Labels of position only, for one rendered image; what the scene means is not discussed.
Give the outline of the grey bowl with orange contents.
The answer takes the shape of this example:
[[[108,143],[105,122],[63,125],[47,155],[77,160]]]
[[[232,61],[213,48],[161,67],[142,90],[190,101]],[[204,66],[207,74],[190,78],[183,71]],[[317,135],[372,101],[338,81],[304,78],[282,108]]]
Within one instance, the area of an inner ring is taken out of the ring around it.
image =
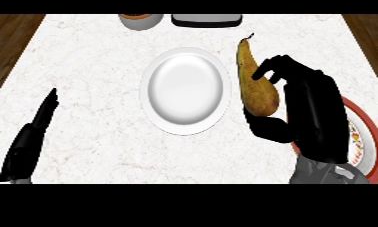
[[[120,20],[123,25],[136,31],[143,31],[156,26],[161,22],[162,14],[142,14],[142,15],[127,15],[120,14]]]

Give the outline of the red-rimmed patterned plate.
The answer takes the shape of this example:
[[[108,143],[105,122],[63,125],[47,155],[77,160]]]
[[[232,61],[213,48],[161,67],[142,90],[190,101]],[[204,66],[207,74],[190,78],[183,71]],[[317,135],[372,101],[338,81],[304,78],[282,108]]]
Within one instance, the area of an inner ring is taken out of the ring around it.
[[[348,119],[348,164],[359,169],[371,184],[378,184],[378,126],[362,108],[343,98]]]

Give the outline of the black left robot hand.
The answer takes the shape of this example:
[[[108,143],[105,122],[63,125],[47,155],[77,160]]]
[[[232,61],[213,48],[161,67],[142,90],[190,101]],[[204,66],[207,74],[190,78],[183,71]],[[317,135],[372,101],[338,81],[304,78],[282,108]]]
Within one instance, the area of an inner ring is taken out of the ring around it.
[[[44,134],[58,105],[56,89],[52,89],[38,107],[32,122],[24,125],[13,139],[0,169],[0,182],[16,183],[31,179],[38,163]]]

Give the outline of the grey and black appliance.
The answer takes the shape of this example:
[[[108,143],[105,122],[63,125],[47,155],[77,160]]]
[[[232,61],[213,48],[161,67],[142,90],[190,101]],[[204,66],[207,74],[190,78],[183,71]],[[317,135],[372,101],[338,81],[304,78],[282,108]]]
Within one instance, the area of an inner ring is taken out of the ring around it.
[[[173,14],[176,26],[190,28],[229,28],[242,23],[241,14]]]

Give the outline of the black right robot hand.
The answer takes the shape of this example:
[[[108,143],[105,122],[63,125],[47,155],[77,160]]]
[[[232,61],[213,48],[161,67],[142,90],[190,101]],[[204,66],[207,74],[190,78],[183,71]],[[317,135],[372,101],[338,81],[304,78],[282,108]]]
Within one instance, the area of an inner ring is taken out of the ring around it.
[[[273,71],[269,82],[283,86],[286,118],[257,116],[244,110],[252,134],[279,143],[294,142],[301,155],[319,162],[348,162],[348,121],[340,90],[331,76],[288,55],[266,59],[251,75],[258,80]]]

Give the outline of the white plate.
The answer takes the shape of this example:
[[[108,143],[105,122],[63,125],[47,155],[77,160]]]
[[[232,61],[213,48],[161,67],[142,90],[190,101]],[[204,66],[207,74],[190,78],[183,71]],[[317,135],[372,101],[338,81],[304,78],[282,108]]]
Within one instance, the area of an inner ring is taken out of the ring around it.
[[[230,100],[230,78],[217,57],[180,47],[149,64],[140,81],[140,106],[154,125],[174,135],[193,135],[221,119]]]

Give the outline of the brown-yellow pear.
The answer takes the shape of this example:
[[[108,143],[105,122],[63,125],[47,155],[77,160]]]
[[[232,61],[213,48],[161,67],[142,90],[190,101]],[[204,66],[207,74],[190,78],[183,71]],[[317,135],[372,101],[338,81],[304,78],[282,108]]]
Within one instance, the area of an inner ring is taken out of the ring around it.
[[[266,77],[261,77],[258,80],[252,79],[258,65],[251,54],[249,38],[251,36],[239,41],[236,51],[241,100],[248,112],[254,116],[267,117],[278,110],[279,93]]]

